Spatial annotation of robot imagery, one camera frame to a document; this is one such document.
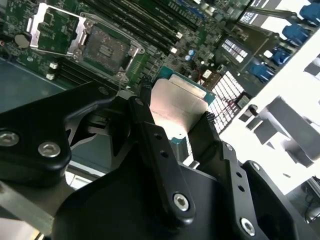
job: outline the gray metal plate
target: gray metal plate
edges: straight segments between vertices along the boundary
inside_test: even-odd
[[[151,94],[150,109],[155,124],[164,128],[168,139],[183,139],[208,109],[208,104],[182,87],[160,78]]]

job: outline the server motherboard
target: server motherboard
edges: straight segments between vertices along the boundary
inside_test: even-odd
[[[227,21],[248,0],[8,0],[0,52],[66,87],[120,83],[167,67],[194,82],[208,68]]]

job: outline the screw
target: screw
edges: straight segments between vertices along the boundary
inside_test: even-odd
[[[109,95],[109,92],[103,86],[99,87],[99,92],[104,95]]]
[[[189,209],[188,199],[180,193],[176,193],[173,196],[173,202],[183,212]]]
[[[257,163],[253,162],[252,165],[255,167],[255,169],[260,171],[260,166]]]
[[[247,234],[249,234],[251,237],[256,235],[255,227],[252,225],[252,223],[248,219],[243,217],[240,219],[240,223],[241,223],[241,227]]]
[[[123,72],[118,72],[118,73],[116,74],[116,77],[117,77],[118,79],[121,79],[123,76],[124,76],[124,73],[123,73]]]
[[[12,131],[0,132],[0,146],[11,147],[19,142],[19,136]]]
[[[55,158],[60,154],[61,149],[58,144],[47,141],[39,145],[38,152],[43,157]]]
[[[136,101],[137,104],[139,104],[141,106],[144,105],[144,103],[139,98],[136,98],[135,101]]]
[[[226,144],[226,147],[230,150],[230,151],[233,151],[234,149],[233,149],[233,147],[230,145],[230,144]]]

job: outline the wire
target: wire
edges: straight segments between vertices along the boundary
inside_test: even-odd
[[[319,216],[320,216],[320,212],[318,213],[317,216],[315,216],[314,218],[312,218],[312,220],[309,222],[309,224],[312,223],[314,220],[316,220]]]
[[[314,198],[311,199],[311,201],[309,202],[307,208],[306,208],[305,211],[304,211],[304,220],[305,220],[306,223],[308,223],[308,221],[307,221],[307,212],[308,212],[309,208],[311,207],[313,201],[314,201]]]

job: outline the ram slot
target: ram slot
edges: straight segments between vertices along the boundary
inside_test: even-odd
[[[92,2],[90,0],[86,0],[85,2],[88,6],[95,9],[95,11],[102,14],[102,16],[106,19],[110,19],[113,22],[117,23],[119,26],[121,26],[124,29],[127,29],[137,37],[139,37],[142,40],[145,40],[146,42],[150,43],[151,45],[157,47],[160,51],[164,52],[165,54],[169,54],[170,50],[169,48],[171,46],[165,45],[162,42],[158,41],[156,38],[154,38],[152,35],[144,32],[139,27],[133,25],[132,23],[128,22],[128,20],[125,17],[121,17],[115,12],[113,12],[111,9],[108,8],[107,5],[105,7],[98,7],[98,5],[95,2]]]
[[[72,82],[76,85],[83,85],[89,82],[98,82],[100,84],[106,85],[109,88],[118,91],[119,87],[116,84],[111,83],[107,79],[104,79],[95,73],[83,68],[70,60],[63,58],[59,61],[59,70],[57,76],[61,80]]]
[[[172,30],[160,22],[158,22],[155,18],[151,17],[144,11],[141,7],[137,5],[133,5],[126,0],[112,0],[115,4],[117,4],[120,8],[126,9],[128,13],[134,15],[140,21],[143,21],[149,28],[154,28],[159,31],[161,34],[165,35],[168,39],[175,42],[179,40],[177,38],[178,30]]]
[[[192,31],[197,31],[198,26],[188,20],[187,18],[181,16],[179,13],[171,9],[168,5],[166,5],[163,1],[161,0],[151,0],[151,2],[157,4],[160,8],[162,8],[165,12],[168,14],[174,16],[175,19],[177,19],[180,23],[185,25],[186,27],[190,28]]]
[[[111,2],[111,1],[109,1],[106,4],[108,4],[116,14],[118,14],[122,18],[126,19],[127,21],[131,22],[132,24],[134,24],[138,28],[142,29],[145,33],[148,33],[149,35],[153,36],[159,42],[164,43],[168,46],[175,45],[175,41],[171,41],[167,37],[163,36],[160,32],[158,32],[152,26],[147,25],[145,22],[139,20],[134,15],[129,13],[127,10],[117,6],[115,3]]]

